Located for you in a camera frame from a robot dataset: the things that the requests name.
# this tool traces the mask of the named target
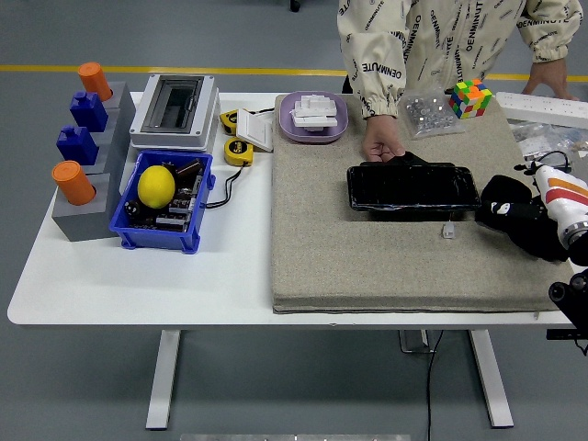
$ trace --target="white table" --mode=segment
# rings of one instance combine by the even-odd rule
[[[141,94],[133,94],[135,100]],[[274,106],[277,94],[220,94],[221,112]],[[227,136],[219,128],[209,201],[224,198]],[[126,183],[136,152],[130,151]],[[512,426],[488,329],[501,325],[571,327],[559,311],[518,313],[298,313],[272,311],[272,154],[256,153],[233,185],[231,201],[207,210],[198,252],[126,250],[119,238],[70,243],[51,218],[51,202],[8,307],[19,325],[145,326],[162,329],[148,428],[165,428],[180,331],[202,326],[312,329],[470,330],[494,426]]]

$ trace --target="felt board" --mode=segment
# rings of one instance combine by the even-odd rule
[[[455,220],[390,221],[349,206],[346,171],[364,161],[366,122],[354,96],[342,96],[349,124],[327,144],[303,144],[273,126],[272,289],[274,311],[552,311],[548,288],[568,281],[569,263],[550,263],[514,245],[473,215]],[[278,96],[276,109],[284,96]],[[493,175],[531,185],[506,117],[493,99],[466,131],[414,141],[399,116],[407,150],[428,162],[468,167],[478,191]]]

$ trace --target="yellow lemon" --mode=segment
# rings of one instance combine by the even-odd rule
[[[174,198],[174,177],[162,165],[152,165],[139,178],[137,191],[139,199],[147,207],[162,209]]]

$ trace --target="yellow floor line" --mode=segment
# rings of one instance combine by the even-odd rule
[[[49,64],[0,64],[0,72],[75,73],[77,65]],[[281,69],[281,68],[231,68],[231,67],[148,67],[148,66],[102,66],[110,74],[214,74],[214,75],[277,75],[277,76],[345,76],[346,71],[337,69]],[[526,81],[524,73],[489,73],[488,80]],[[588,83],[588,75],[570,75],[569,83]]]

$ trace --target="person's hand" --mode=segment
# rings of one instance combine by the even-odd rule
[[[386,163],[394,156],[403,156],[405,150],[398,139],[396,118],[391,115],[369,117],[361,146],[367,160],[372,163]]]
[[[576,96],[568,92],[568,69],[565,58],[553,62],[534,62],[523,93],[531,95],[538,85],[551,87],[556,98],[578,101]]]

